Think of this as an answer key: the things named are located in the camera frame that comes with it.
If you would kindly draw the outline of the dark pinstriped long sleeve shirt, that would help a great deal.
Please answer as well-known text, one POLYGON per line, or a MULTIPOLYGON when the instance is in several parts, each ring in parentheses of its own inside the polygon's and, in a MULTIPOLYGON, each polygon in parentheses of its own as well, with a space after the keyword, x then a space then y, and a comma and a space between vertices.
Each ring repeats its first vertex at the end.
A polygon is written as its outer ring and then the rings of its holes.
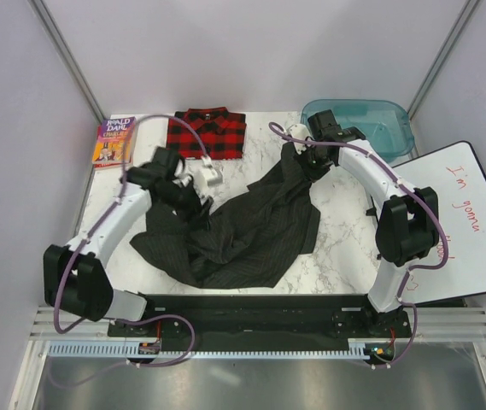
POLYGON ((311 183, 285 143, 275 166, 247 192, 218 207, 195 229, 166 204, 146 214, 130 245, 151 266, 200 289, 273 288, 299 255, 314 251, 320 211, 311 183))

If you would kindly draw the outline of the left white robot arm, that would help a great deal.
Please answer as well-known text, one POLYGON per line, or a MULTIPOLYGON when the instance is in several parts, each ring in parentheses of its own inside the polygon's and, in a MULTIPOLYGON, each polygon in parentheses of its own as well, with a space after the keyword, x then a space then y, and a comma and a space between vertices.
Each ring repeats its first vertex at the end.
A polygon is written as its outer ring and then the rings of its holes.
POLYGON ((213 204, 210 188, 223 176, 208 156, 193 174, 184 173, 184 158, 158 148, 149 162, 130 167, 121 175, 120 192, 93 225, 66 244, 51 244, 43 257, 44 299, 53 307, 53 326, 66 334, 74 326, 62 326, 60 313, 79 321, 113 319, 126 322, 139 336, 156 327, 156 315, 144 296, 112 286, 108 261, 134 223, 153 205, 165 204, 186 223, 204 223, 213 204))

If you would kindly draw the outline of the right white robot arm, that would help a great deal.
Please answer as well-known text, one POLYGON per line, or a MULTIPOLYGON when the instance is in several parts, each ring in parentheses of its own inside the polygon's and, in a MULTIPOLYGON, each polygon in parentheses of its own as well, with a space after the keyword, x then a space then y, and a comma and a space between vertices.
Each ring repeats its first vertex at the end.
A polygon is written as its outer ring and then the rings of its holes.
POLYGON ((402 295, 422 260, 445 232, 438 212, 438 195, 430 187, 405 181, 383 160, 357 127, 343 128, 330 110, 312 115, 306 124, 287 131, 294 138, 297 158, 306 175, 316 181, 332 167, 349 172, 364 187, 378 212, 375 244, 381 257, 367 292, 366 305, 356 314, 362 330, 380 336, 404 320, 408 307, 402 295))

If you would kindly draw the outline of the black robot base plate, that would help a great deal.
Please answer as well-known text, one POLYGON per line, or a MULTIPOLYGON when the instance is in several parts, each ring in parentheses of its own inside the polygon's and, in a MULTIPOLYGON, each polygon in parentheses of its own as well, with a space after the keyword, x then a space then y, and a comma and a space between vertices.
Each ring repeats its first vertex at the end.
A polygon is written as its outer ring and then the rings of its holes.
POLYGON ((404 312, 399 325, 371 335, 356 314, 367 298, 352 296, 147 296, 145 318, 168 319, 142 326, 114 324, 110 337, 159 337, 175 350, 341 349, 351 338, 410 337, 404 312))

